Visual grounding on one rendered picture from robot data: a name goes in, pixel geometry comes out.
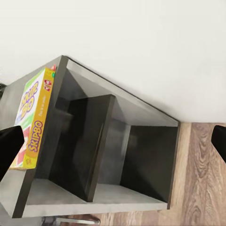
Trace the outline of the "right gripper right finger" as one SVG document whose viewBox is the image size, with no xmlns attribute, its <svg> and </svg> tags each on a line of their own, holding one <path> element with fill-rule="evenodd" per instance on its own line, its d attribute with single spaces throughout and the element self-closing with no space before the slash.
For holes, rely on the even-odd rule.
<svg viewBox="0 0 226 226">
<path fill-rule="evenodd" d="M 216 125 L 210 140 L 226 163 L 226 127 Z"/>
</svg>

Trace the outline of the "board game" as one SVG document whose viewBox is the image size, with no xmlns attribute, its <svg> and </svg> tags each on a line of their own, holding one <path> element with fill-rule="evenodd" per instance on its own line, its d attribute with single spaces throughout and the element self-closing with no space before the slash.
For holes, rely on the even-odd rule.
<svg viewBox="0 0 226 226">
<path fill-rule="evenodd" d="M 24 144 L 9 170 L 36 167 L 55 73 L 56 65 L 45 67 L 26 83 L 15 122 L 22 128 Z"/>
</svg>

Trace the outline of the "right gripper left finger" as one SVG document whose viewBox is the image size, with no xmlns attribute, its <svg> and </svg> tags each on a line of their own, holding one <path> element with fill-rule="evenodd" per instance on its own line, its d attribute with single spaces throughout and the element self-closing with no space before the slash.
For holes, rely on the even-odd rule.
<svg viewBox="0 0 226 226">
<path fill-rule="evenodd" d="M 24 144 L 20 125 L 0 130 L 0 182 Z"/>
</svg>

